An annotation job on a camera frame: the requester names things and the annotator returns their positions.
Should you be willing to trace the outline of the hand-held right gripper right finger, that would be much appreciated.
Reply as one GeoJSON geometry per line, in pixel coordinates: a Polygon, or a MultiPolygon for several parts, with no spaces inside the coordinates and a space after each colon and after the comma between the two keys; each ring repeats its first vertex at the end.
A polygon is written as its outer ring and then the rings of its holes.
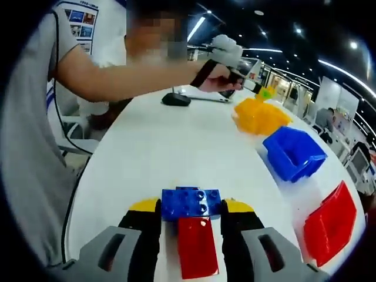
{"type": "Polygon", "coordinates": [[[221,201],[222,253],[228,281],[328,281],[329,275],[304,263],[301,253],[276,229],[264,227],[247,204],[221,201]]]}

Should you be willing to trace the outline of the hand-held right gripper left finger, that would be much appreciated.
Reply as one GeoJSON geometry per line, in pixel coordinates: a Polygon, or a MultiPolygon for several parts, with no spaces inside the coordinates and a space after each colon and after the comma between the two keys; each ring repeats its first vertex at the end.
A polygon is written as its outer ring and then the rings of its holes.
{"type": "Polygon", "coordinates": [[[118,226],[107,227],[81,248],[70,281],[153,281],[161,229],[161,200],[135,203],[118,226]]]}

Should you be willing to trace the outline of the person's left hand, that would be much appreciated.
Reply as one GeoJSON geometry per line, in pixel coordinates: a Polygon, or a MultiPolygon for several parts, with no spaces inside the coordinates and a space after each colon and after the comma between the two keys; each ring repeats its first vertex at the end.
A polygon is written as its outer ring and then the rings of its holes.
{"type": "Polygon", "coordinates": [[[222,92],[227,90],[240,90],[241,84],[229,82],[230,71],[221,65],[217,65],[206,78],[199,90],[204,92],[222,92]]]}

